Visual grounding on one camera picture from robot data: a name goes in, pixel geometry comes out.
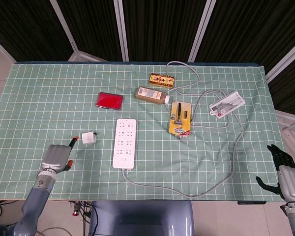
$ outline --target orange box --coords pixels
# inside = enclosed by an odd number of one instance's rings
[[[152,73],[149,78],[149,84],[172,89],[174,86],[174,77],[169,75],[159,75]]]

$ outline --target black curtain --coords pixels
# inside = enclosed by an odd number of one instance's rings
[[[130,61],[187,61],[205,0],[123,0]]]
[[[295,60],[269,83],[274,107],[295,115]]]
[[[218,0],[199,62],[255,62],[271,70],[295,45],[295,0]]]
[[[113,0],[58,0],[78,49],[122,61]]]
[[[68,60],[73,53],[49,0],[0,0],[0,44],[16,61]]]

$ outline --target yellow package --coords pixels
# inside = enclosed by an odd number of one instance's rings
[[[149,84],[172,89],[174,86],[174,79],[173,76],[152,73],[149,77]]]
[[[169,132],[177,136],[190,134],[191,104],[173,101]]]

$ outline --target white power strip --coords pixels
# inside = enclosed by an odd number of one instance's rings
[[[117,119],[113,167],[133,169],[136,146],[137,121],[135,119]]]

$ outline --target red wallet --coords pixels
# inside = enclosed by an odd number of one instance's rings
[[[97,107],[102,107],[106,109],[120,110],[122,105],[123,96],[100,92],[96,102]]]

